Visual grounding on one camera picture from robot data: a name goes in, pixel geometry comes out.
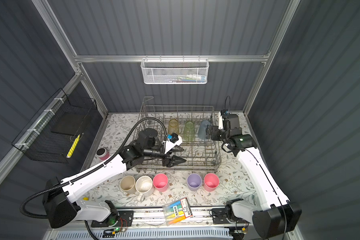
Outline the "blue plastic tumbler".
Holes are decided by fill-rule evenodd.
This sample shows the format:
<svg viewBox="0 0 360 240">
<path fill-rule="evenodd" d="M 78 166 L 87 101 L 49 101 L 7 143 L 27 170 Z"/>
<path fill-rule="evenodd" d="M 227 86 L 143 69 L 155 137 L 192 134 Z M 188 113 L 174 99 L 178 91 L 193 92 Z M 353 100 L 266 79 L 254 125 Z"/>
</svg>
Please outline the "blue plastic tumbler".
<svg viewBox="0 0 360 240">
<path fill-rule="evenodd" d="M 198 130 L 198 138 L 201 141 L 205 141 L 207 139 L 207 128 L 208 126 L 210 126 L 212 123 L 209 120 L 203 120 L 200 123 L 199 126 L 199 130 Z"/>
</svg>

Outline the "pink cup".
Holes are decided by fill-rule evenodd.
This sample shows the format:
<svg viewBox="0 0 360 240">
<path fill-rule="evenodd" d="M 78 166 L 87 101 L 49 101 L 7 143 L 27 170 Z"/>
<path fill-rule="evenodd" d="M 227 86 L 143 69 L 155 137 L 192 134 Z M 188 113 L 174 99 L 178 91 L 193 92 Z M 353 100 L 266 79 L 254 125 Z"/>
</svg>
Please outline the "pink cup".
<svg viewBox="0 0 360 240">
<path fill-rule="evenodd" d="M 207 192 L 213 192 L 220 184 L 220 179 L 216 174 L 208 173 L 204 177 L 204 188 Z"/>
<path fill-rule="evenodd" d="M 169 180 L 165 174 L 157 174 L 153 178 L 153 185 L 159 192 L 165 192 L 169 186 Z"/>
</svg>

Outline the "yellow glass tumbler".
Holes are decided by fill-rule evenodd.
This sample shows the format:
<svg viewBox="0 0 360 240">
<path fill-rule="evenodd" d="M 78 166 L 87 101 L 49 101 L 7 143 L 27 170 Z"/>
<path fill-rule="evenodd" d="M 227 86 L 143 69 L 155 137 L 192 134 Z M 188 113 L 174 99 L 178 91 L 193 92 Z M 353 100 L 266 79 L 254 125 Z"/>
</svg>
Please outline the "yellow glass tumbler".
<svg viewBox="0 0 360 240">
<path fill-rule="evenodd" d="M 168 133 L 171 135 L 176 133 L 177 135 L 180 134 L 179 122 L 177 119 L 170 119 Z"/>
</svg>

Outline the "green glass tumbler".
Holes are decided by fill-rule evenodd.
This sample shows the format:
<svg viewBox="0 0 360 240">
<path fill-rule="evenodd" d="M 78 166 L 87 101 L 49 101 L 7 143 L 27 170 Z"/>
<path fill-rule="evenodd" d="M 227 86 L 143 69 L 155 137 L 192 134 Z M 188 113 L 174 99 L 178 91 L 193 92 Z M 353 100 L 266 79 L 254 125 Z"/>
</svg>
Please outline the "green glass tumbler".
<svg viewBox="0 0 360 240">
<path fill-rule="evenodd" d="M 192 121 L 187 121 L 184 126 L 184 141 L 193 142 L 195 140 L 195 124 Z"/>
</svg>

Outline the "purple cup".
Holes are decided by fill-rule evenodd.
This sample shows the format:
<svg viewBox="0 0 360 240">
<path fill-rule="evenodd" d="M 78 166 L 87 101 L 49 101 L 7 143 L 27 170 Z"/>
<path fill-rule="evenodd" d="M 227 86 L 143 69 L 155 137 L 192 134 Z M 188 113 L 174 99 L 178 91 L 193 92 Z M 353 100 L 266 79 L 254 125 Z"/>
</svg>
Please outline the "purple cup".
<svg viewBox="0 0 360 240">
<path fill-rule="evenodd" d="M 195 192 L 197 191 L 202 185 L 202 178 L 199 174 L 192 173 L 187 177 L 187 185 L 188 188 Z"/>
</svg>

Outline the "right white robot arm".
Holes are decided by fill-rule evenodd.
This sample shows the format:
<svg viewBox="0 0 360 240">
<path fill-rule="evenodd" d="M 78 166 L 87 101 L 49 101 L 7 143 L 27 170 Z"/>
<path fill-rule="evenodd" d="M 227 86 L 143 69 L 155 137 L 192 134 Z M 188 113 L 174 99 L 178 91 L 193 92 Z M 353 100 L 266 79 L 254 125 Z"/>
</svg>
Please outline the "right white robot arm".
<svg viewBox="0 0 360 240">
<path fill-rule="evenodd" d="M 243 199 L 227 201 L 227 219 L 253 224 L 263 240 L 293 231 L 302 209 L 298 203 L 290 202 L 279 188 L 262 159 L 257 143 L 251 135 L 243 134 L 239 116 L 228 110 L 220 111 L 218 125 L 208 126 L 206 137 L 222 142 L 222 150 L 238 159 L 256 191 L 258 201 L 255 204 Z"/>
</svg>

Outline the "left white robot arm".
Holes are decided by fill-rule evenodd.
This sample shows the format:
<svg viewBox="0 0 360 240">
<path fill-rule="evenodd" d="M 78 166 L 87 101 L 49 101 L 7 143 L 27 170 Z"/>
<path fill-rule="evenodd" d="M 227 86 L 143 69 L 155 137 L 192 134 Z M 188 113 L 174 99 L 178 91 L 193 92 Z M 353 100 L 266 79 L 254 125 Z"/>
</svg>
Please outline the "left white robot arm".
<svg viewBox="0 0 360 240">
<path fill-rule="evenodd" d="M 180 147 L 182 137 L 172 133 L 156 145 L 156 133 L 154 129 L 145 129 L 139 132 L 137 140 L 122 147 L 105 162 L 61 181 L 48 181 L 47 185 L 53 190 L 43 195 L 42 203 L 50 226 L 57 229 L 72 221 L 82 220 L 104 222 L 111 215 L 116 215 L 117 210 L 110 201 L 86 204 L 83 196 L 106 180 L 141 164 L 145 159 L 160 158 L 167 168 L 184 163 L 185 159 L 174 155 L 175 152 L 183 151 Z"/>
</svg>

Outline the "white mug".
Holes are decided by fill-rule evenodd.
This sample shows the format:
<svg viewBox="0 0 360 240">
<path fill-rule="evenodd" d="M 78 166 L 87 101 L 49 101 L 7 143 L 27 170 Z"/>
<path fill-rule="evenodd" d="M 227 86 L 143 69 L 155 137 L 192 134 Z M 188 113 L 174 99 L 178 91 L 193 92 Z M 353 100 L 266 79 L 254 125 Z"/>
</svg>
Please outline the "white mug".
<svg viewBox="0 0 360 240">
<path fill-rule="evenodd" d="M 142 176 L 136 181 L 136 191 L 138 192 L 138 202 L 142 202 L 145 198 L 151 196 L 155 190 L 153 180 L 149 176 Z"/>
</svg>

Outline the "beige cup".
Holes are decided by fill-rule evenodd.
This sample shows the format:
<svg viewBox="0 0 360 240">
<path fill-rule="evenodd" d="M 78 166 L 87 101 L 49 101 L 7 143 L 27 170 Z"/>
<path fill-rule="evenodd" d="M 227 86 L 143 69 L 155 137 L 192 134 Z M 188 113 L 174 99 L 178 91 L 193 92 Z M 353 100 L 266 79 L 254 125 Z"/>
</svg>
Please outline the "beige cup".
<svg viewBox="0 0 360 240">
<path fill-rule="evenodd" d="M 136 193 L 136 180 L 133 176 L 125 176 L 120 181 L 120 189 L 127 194 Z"/>
</svg>

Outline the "highlighter marker pack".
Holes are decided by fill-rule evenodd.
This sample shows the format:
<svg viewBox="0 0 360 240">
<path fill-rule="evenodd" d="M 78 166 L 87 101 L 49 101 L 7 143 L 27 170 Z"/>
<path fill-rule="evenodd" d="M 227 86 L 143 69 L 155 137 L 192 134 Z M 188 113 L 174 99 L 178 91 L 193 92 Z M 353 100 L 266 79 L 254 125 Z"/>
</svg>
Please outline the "highlighter marker pack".
<svg viewBox="0 0 360 240">
<path fill-rule="evenodd" d="M 163 213 L 167 226 L 174 225 L 193 217 L 193 212 L 188 198 L 182 198 L 168 206 L 163 207 Z"/>
</svg>

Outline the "pink tape roll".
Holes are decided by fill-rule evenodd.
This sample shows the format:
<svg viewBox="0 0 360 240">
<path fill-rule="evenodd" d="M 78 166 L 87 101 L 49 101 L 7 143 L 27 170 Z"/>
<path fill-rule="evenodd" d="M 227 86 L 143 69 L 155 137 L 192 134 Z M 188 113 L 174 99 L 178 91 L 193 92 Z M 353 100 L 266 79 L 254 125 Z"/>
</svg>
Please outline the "pink tape roll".
<svg viewBox="0 0 360 240">
<path fill-rule="evenodd" d="M 96 156 L 101 160 L 105 161 L 110 157 L 110 153 L 106 148 L 99 148 L 96 151 Z"/>
</svg>

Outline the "yellow highlighter in basket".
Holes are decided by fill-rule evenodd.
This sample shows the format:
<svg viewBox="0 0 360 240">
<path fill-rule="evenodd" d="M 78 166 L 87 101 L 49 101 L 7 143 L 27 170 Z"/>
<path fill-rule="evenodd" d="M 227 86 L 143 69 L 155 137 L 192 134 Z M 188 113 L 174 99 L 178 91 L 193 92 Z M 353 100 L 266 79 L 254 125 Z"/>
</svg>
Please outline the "yellow highlighter in basket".
<svg viewBox="0 0 360 240">
<path fill-rule="evenodd" d="M 78 145 L 78 143 L 80 141 L 80 138 L 81 138 L 81 135 L 78 135 L 76 137 L 76 139 L 73 141 L 73 144 L 72 144 L 71 148 L 69 149 L 69 151 L 67 153 L 67 156 L 66 156 L 67 159 L 72 157 L 72 155 L 73 155 L 73 153 L 74 153 L 74 151 L 75 151 L 75 149 L 76 149 L 76 147 L 77 147 L 77 145 Z"/>
</svg>

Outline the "white mesh wall basket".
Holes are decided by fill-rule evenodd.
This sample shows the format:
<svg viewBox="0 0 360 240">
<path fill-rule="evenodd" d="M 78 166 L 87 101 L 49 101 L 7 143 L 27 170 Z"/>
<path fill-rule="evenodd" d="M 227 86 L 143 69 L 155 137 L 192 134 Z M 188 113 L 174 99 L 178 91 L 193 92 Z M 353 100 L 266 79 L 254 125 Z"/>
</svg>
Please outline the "white mesh wall basket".
<svg viewBox="0 0 360 240">
<path fill-rule="evenodd" d="M 208 59 L 148 59 L 141 61 L 147 85 L 203 85 L 208 82 Z"/>
</svg>

